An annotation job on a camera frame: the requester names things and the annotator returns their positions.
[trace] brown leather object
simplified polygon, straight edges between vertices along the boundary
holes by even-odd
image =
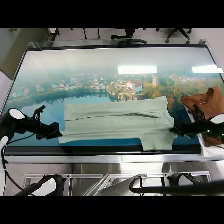
[[[204,113],[204,118],[209,119],[218,114],[224,113],[224,96],[222,96],[219,87],[209,88],[207,93],[194,94],[192,96],[184,96],[181,102],[192,111],[196,121],[201,120],[201,116],[196,112],[194,104]],[[205,146],[220,145],[220,139],[202,134]]]

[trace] black border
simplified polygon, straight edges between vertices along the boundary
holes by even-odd
[[[28,51],[44,51],[44,50],[66,50],[66,49],[96,49],[96,48],[139,48],[139,47],[197,47],[207,48],[204,44],[132,44],[132,45],[84,45],[84,46],[63,46],[63,47],[41,47],[33,48],[29,46],[24,52],[16,74],[13,78],[13,83],[8,95],[2,106],[2,111],[8,101],[9,94],[13,88],[23,60]],[[175,145],[172,150],[150,150],[143,151],[142,146],[8,146],[6,156],[96,156],[96,155],[163,155],[163,154],[200,154],[201,147],[199,145]]]

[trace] table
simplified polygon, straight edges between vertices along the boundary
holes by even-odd
[[[141,94],[136,92],[135,97],[141,98],[144,95],[146,98],[155,98],[166,95],[170,115],[175,120],[190,122],[180,98],[186,94],[205,92],[208,87],[214,85],[223,88],[220,74],[195,76],[192,67],[214,64],[210,51],[204,44],[146,44],[122,48],[116,45],[29,48],[16,74],[5,110],[13,105],[31,116],[35,108],[44,104],[46,109],[41,115],[42,122],[50,124],[57,121],[60,130],[64,130],[65,104],[118,101],[118,95],[122,96],[122,92],[118,94],[115,90],[108,90],[111,83],[116,85],[116,82],[136,79],[142,82],[143,90]],[[157,77],[120,77],[117,72],[119,65],[156,65],[158,74]],[[33,136],[12,144],[6,154],[72,156],[165,153],[190,154],[191,158],[192,154],[201,153],[197,137],[188,139],[178,136],[173,142],[172,151],[142,152],[136,150],[136,145],[140,145],[139,139],[117,139],[113,142],[76,141],[62,145],[58,143],[58,139],[37,141]]]

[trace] tabletop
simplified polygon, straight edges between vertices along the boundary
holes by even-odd
[[[187,123],[190,119],[181,97],[204,93],[213,86],[223,90],[220,74],[192,71],[192,67],[207,65],[215,62],[206,45],[29,48],[15,76],[4,112],[14,107],[31,116],[36,108],[45,105],[41,121],[46,124],[56,121],[63,132],[67,104],[79,107],[80,104],[123,103],[166,96],[167,110],[174,122]],[[13,140],[29,134],[15,134]],[[138,147],[139,138],[100,139],[99,136],[94,140],[59,142],[58,138],[37,140],[33,136],[13,143],[8,151],[26,154],[33,150],[41,154],[56,153],[60,147],[66,151],[70,147],[77,153],[142,152]],[[176,136],[172,150],[165,151],[198,154],[200,150],[197,137]],[[158,154],[164,153],[164,149],[144,152]]]

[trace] gray fabric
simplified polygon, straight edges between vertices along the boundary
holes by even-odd
[[[74,140],[140,138],[144,150],[171,150],[174,119],[166,97],[65,105],[65,131],[59,143]]]

